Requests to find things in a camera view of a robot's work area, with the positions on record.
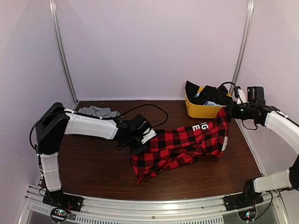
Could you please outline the red black plaid shirt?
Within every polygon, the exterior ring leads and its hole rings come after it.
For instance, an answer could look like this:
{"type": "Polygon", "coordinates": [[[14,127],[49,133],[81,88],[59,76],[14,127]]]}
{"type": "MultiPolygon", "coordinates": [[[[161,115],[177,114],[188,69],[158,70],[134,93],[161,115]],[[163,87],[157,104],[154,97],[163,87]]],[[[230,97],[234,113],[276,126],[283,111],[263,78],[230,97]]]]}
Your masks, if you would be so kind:
{"type": "Polygon", "coordinates": [[[131,164],[137,184],[145,178],[194,163],[202,156],[221,158],[228,143],[231,117],[220,109],[212,121],[175,129],[160,129],[146,143],[147,148],[132,155],[131,164]]]}

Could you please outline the yellow plastic bin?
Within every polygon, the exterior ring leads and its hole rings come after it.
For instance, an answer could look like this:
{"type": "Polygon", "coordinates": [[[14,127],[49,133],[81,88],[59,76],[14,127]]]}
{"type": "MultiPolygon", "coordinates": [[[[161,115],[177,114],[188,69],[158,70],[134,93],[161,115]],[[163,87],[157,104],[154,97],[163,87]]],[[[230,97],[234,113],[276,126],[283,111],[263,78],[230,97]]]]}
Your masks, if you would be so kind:
{"type": "Polygon", "coordinates": [[[221,108],[225,107],[225,105],[221,105],[221,106],[195,105],[187,99],[186,93],[185,93],[185,105],[189,117],[199,118],[199,119],[212,119],[217,115],[218,111],[221,108]]]}

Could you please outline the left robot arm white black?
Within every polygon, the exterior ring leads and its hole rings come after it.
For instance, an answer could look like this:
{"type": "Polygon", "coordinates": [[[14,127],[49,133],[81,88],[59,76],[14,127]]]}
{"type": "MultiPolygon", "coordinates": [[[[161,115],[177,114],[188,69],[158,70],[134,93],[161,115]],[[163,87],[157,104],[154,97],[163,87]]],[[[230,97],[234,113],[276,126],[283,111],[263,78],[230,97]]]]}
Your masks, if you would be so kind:
{"type": "Polygon", "coordinates": [[[134,155],[147,149],[147,142],[157,133],[141,114],[132,120],[103,117],[67,109],[54,103],[33,125],[37,144],[33,146],[39,158],[49,200],[57,207],[67,203],[59,175],[58,152],[65,135],[86,135],[114,140],[119,146],[128,146],[134,155]]]}

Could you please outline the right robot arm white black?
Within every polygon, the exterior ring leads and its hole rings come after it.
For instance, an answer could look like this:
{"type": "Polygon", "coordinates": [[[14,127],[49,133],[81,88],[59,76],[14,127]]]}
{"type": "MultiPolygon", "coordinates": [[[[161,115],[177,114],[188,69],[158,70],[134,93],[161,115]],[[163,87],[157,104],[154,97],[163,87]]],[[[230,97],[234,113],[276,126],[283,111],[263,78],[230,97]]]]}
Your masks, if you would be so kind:
{"type": "MultiPolygon", "coordinates": [[[[263,87],[248,87],[247,92],[248,98],[240,86],[234,86],[236,101],[228,106],[231,117],[241,121],[252,120],[255,125],[253,131],[257,130],[258,125],[266,127],[282,138],[298,155],[299,125],[278,108],[266,105],[263,87]]],[[[249,206],[257,199],[257,194],[292,189],[299,190],[298,158],[286,170],[247,180],[239,201],[242,205],[249,206]]]]}

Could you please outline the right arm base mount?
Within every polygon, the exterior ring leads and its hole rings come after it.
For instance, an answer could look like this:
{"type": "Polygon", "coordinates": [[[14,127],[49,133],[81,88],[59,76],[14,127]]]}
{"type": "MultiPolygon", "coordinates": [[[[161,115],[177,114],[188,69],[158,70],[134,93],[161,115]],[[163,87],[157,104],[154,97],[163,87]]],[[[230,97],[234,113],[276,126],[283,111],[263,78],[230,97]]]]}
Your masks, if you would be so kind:
{"type": "Polygon", "coordinates": [[[246,198],[243,193],[226,194],[223,198],[226,211],[236,210],[238,217],[245,222],[254,221],[257,218],[257,208],[263,202],[261,193],[246,198]]]}

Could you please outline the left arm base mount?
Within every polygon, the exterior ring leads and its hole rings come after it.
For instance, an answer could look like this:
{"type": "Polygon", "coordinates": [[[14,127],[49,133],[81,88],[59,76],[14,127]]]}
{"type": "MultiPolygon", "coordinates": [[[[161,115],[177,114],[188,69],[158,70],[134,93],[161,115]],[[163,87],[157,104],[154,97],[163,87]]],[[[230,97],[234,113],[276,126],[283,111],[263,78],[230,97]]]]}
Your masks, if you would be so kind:
{"type": "Polygon", "coordinates": [[[80,196],[64,195],[61,202],[55,201],[49,195],[43,197],[43,203],[52,206],[50,218],[56,223],[66,221],[72,212],[80,212],[83,198],[80,196]]]}

